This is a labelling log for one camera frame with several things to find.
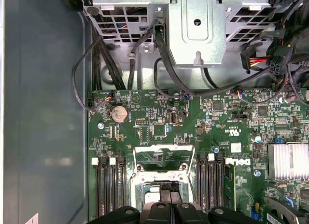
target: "screw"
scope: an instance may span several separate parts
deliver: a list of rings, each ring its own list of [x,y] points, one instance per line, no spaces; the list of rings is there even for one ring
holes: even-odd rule
[[[149,51],[149,47],[147,45],[144,46],[144,52],[147,53]]]
[[[181,207],[187,209],[187,208],[189,208],[190,206],[189,206],[187,203],[183,203],[183,204],[181,205]]]
[[[173,94],[173,96],[178,96],[179,94],[176,92]]]
[[[87,12],[90,14],[90,15],[99,15],[99,9],[96,8],[96,7],[88,7],[87,8]]]
[[[223,214],[224,211],[222,209],[215,209],[214,210],[217,214]]]
[[[102,130],[104,128],[104,124],[103,123],[98,123],[98,129]]]
[[[194,25],[195,25],[195,26],[200,26],[201,23],[202,23],[202,22],[201,22],[200,19],[195,19],[195,20],[194,20]]]
[[[256,177],[261,176],[261,172],[260,172],[260,171],[255,171],[255,172],[254,172],[254,176],[256,176]]]
[[[158,207],[158,208],[164,208],[164,207],[165,207],[165,204],[160,203],[160,204],[157,205],[157,207]]]
[[[126,214],[132,214],[133,210],[126,210]]]

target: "power cable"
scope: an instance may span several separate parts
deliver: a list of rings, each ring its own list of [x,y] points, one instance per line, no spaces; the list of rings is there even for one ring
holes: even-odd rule
[[[260,102],[251,102],[251,101],[248,101],[248,100],[245,100],[243,98],[240,98],[241,101],[245,102],[245,103],[248,103],[250,105],[262,105],[262,104],[265,104],[265,103],[268,103],[268,102],[271,102],[272,100],[274,100],[284,89],[285,85],[286,85],[286,81],[288,79],[288,75],[285,74],[284,75],[284,79],[282,81],[282,84],[280,86],[280,89],[270,98],[264,100],[264,101],[260,101]]]
[[[87,111],[95,111],[98,108],[100,108],[105,101],[103,100],[102,102],[100,102],[97,106],[90,108],[87,107],[86,105],[84,105],[84,103],[82,102],[81,98],[78,95],[77,92],[77,87],[76,87],[76,80],[75,80],[75,74],[76,74],[76,70],[78,68],[78,66],[80,65],[80,63],[85,59],[85,57],[91,52],[91,50],[96,46],[96,44],[102,39],[102,36],[98,36],[93,42],[92,44],[87,48],[86,52],[84,53],[84,55],[77,61],[77,63],[74,65],[73,69],[72,69],[72,75],[71,75],[71,81],[72,81],[72,85],[73,85],[73,90],[74,90],[74,94],[75,97],[78,101],[78,103],[81,105],[81,107],[83,107],[85,110]]]
[[[284,26],[285,22],[290,19],[293,13],[298,9],[298,7],[304,2],[305,0],[297,0],[284,12],[281,25]]]
[[[212,78],[211,78],[211,76],[210,76],[210,74],[209,74],[208,68],[203,68],[203,70],[204,70],[204,74],[205,74],[205,77],[206,77],[208,83],[209,83],[213,88],[215,88],[215,89],[219,88],[219,87],[217,86],[217,84],[214,83],[214,81],[212,80]]]
[[[170,61],[169,53],[168,53],[167,48],[165,46],[162,33],[159,32],[159,31],[155,33],[155,42],[156,42],[157,47],[159,49],[159,52],[161,54],[163,64],[164,64],[167,72],[169,73],[169,76],[171,77],[172,81],[175,83],[175,85],[177,87],[179,87],[181,90],[183,90],[184,92],[186,92],[186,93],[188,93],[192,96],[212,96],[212,95],[215,95],[215,94],[219,94],[219,93],[224,92],[226,90],[233,89],[236,86],[246,84],[246,83],[250,82],[251,80],[256,79],[259,76],[269,72],[269,67],[267,67],[267,68],[259,71],[258,73],[254,74],[254,75],[252,75],[252,76],[250,76],[246,79],[241,80],[240,82],[236,82],[236,83],[233,83],[233,84],[221,87],[221,88],[213,89],[213,90],[192,91],[186,85],[183,84],[183,82],[180,80],[180,78],[176,74],[176,72],[173,68],[173,65]]]
[[[149,29],[133,46],[131,53],[135,54],[137,48],[148,40],[154,34],[154,29]],[[134,70],[135,70],[135,59],[130,59],[130,73],[127,81],[127,89],[132,90],[133,80],[134,80]]]
[[[158,85],[157,79],[158,79],[158,63],[159,61],[161,61],[161,58],[158,58],[155,62],[154,62],[154,85],[157,91],[159,91],[160,94],[164,95],[165,97],[168,98],[183,98],[183,95],[169,95],[167,93],[165,93]]]

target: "silver heatsink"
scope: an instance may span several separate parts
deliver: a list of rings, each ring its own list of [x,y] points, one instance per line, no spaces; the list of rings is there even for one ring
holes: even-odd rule
[[[276,180],[309,179],[308,144],[268,146],[269,176]]]

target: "chip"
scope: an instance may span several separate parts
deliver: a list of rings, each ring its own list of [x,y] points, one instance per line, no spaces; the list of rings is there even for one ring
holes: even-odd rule
[[[165,137],[166,127],[164,124],[154,124],[153,125],[153,137]]]
[[[197,136],[197,141],[201,141],[201,140],[203,140],[203,136],[202,135],[198,135]]]
[[[214,112],[221,112],[222,111],[222,102],[221,101],[215,101],[212,103],[212,110]]]
[[[203,134],[203,132],[204,132],[204,128],[202,128],[202,127],[197,127],[197,133],[198,134]]]
[[[257,108],[258,116],[267,116],[267,106],[260,106]]]
[[[301,189],[300,198],[303,200],[309,200],[309,189]]]

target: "metal bracket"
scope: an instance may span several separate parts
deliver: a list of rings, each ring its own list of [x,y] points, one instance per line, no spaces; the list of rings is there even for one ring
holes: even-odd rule
[[[276,210],[278,218],[285,217],[289,224],[308,224],[306,217],[301,212],[277,199],[266,198],[266,207],[269,210]]]

